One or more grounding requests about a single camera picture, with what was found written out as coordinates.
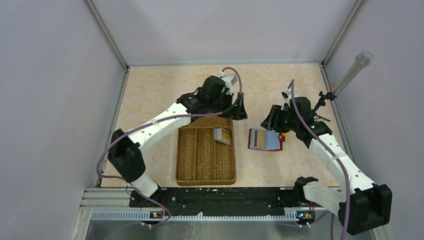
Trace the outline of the red leather card holder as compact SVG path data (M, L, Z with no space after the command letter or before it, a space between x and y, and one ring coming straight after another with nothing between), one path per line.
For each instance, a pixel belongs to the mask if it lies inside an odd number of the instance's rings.
M286 140L286 137L282 135L282 133L278 133L275 131L269 131L269 130L262 130L266 131L266 145L264 149L259 148L253 148L251 147L251 141L252 141L252 130L261 130L261 129L253 129L251 128L249 130L249 137L248 137L248 144L247 148L252 150L258 150L258 151L266 151L266 152L276 152L276 151L282 151L283 150L283 144Z

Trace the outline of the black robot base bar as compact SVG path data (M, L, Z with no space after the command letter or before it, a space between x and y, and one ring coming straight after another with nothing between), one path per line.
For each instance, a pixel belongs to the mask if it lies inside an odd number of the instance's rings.
M129 207L150 210L150 218L181 217L254 218L270 217L313 222L317 205L301 202L294 190L284 187L169 187L149 200L135 190L128 192Z

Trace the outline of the gold credit card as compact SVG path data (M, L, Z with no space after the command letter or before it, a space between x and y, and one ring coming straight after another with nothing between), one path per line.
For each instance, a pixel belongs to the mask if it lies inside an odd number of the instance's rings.
M264 149L266 147L267 132L264 130L253 129L251 131L251 147L256 149Z

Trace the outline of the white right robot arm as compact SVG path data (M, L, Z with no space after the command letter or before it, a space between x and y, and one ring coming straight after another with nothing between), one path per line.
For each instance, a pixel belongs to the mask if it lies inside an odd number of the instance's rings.
M261 123L266 130L294 132L337 181L340 191L313 177L302 178L293 200L299 206L316 203L336 215L345 234L357 235L384 225L391 219L393 193L364 174L338 143L323 121L316 121L310 100L283 94L284 104L274 104Z

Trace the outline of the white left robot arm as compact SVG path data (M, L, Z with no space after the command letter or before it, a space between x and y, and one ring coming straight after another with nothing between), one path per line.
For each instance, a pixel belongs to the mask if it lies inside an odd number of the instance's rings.
M241 90L233 92L235 84L241 84L236 74L211 75L202 86L181 95L170 107L143 125L127 132L118 129L113 133L107 159L120 178L139 191L141 200L147 206L156 206L161 194L159 185L146 172L143 153L164 137L199 118L217 116L245 120L244 94Z

